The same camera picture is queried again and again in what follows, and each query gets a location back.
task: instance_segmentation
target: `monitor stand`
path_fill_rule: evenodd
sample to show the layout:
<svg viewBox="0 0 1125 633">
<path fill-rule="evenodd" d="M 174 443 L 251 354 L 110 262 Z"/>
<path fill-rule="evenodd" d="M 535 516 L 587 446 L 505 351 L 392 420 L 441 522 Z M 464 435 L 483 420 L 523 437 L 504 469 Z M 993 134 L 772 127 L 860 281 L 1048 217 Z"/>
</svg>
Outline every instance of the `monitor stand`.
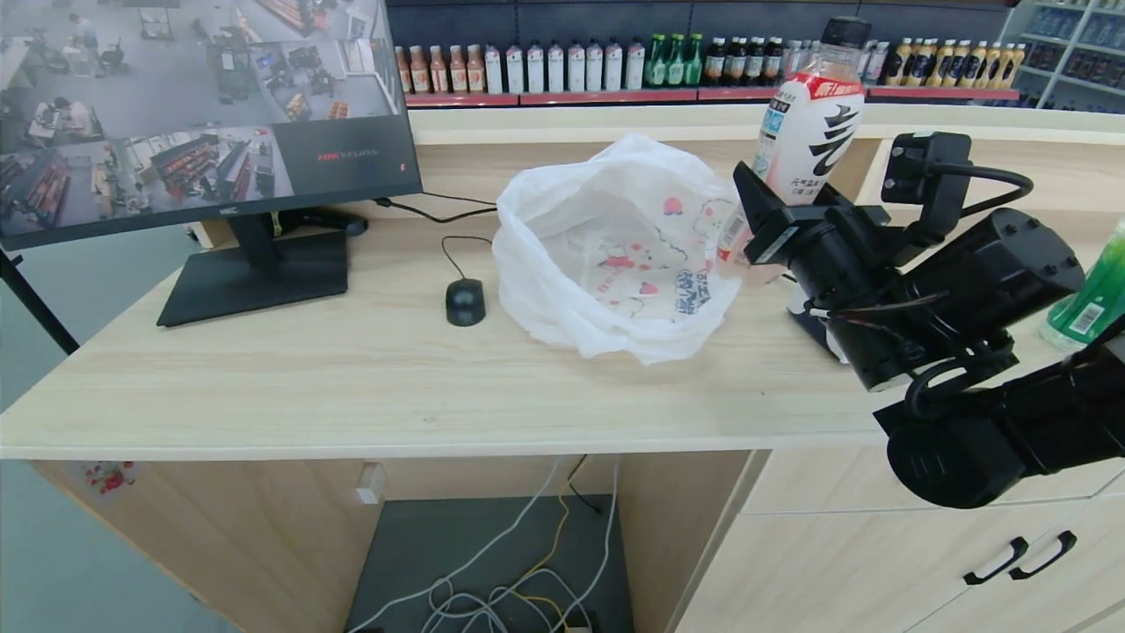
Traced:
<svg viewBox="0 0 1125 633">
<path fill-rule="evenodd" d="M 273 241 L 260 215 L 228 221 L 238 247 L 189 256 L 158 326 L 183 326 L 348 291 L 343 230 Z"/>
</svg>

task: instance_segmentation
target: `surveillance camera feed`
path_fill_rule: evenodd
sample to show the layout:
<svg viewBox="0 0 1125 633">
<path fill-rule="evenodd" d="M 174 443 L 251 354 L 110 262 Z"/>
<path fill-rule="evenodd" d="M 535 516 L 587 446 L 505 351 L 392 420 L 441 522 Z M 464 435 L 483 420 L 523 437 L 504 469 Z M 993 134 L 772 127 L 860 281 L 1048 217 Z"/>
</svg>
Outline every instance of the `surveillance camera feed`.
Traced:
<svg viewBox="0 0 1125 633">
<path fill-rule="evenodd" d="M 386 13 L 384 0 L 0 0 L 0 237 L 420 186 Z"/>
</svg>

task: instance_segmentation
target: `printed plastic bag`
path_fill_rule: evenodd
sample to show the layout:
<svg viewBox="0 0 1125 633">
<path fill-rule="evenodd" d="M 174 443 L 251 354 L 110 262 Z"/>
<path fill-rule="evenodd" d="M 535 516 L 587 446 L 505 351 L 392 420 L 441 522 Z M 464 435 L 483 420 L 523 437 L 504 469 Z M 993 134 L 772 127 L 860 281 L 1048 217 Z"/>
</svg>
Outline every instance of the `printed plastic bag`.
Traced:
<svg viewBox="0 0 1125 633">
<path fill-rule="evenodd" d="M 737 200 L 703 161 L 640 135 L 523 171 L 496 202 L 501 305 L 532 337 L 585 359 L 688 359 L 741 283 L 714 271 Z"/>
</svg>

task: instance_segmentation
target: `black handle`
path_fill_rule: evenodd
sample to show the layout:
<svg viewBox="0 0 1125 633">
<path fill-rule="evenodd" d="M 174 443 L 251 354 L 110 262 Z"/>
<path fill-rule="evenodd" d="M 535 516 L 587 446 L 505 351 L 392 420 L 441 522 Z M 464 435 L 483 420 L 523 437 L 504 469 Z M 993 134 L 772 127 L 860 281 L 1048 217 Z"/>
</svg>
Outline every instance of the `black handle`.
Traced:
<svg viewBox="0 0 1125 633">
<path fill-rule="evenodd" d="M 1011 543 L 1008 543 L 1008 545 L 1011 545 L 1011 558 L 1000 563 L 1000 567 L 990 571 L 984 578 L 976 576 L 976 572 L 970 571 L 963 577 L 965 579 L 965 585 L 969 585 L 970 587 L 973 585 L 984 585 L 989 580 L 996 578 L 998 573 L 1011 567 L 1011 563 L 1018 561 L 1020 557 L 1027 553 L 1027 541 L 1024 541 L 1023 536 L 1012 539 Z"/>
<path fill-rule="evenodd" d="M 1065 557 L 1066 552 L 1074 549 L 1074 545 L 1078 544 L 1078 536 L 1074 536 L 1074 533 L 1068 530 L 1066 532 L 1063 532 L 1062 534 L 1059 535 L 1059 543 L 1061 543 L 1062 546 L 1059 548 L 1058 554 L 1051 557 L 1050 561 L 1041 564 L 1040 567 L 1033 569 L 1032 571 L 1024 571 L 1017 567 L 1016 569 L 1009 571 L 1008 576 L 1010 576 L 1012 580 L 1026 580 L 1035 576 L 1036 573 L 1045 570 L 1046 568 L 1053 566 L 1055 561 Z"/>
</svg>

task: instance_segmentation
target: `computer mouse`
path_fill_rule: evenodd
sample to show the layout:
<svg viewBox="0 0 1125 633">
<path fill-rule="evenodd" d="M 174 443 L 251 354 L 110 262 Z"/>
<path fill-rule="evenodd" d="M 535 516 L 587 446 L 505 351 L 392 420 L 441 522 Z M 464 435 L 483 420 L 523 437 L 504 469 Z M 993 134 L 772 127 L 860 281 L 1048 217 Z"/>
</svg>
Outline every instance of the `computer mouse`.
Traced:
<svg viewBox="0 0 1125 633">
<path fill-rule="evenodd" d="M 485 319 L 485 284 L 480 279 L 458 279 L 446 288 L 446 319 L 458 327 Z"/>
</svg>

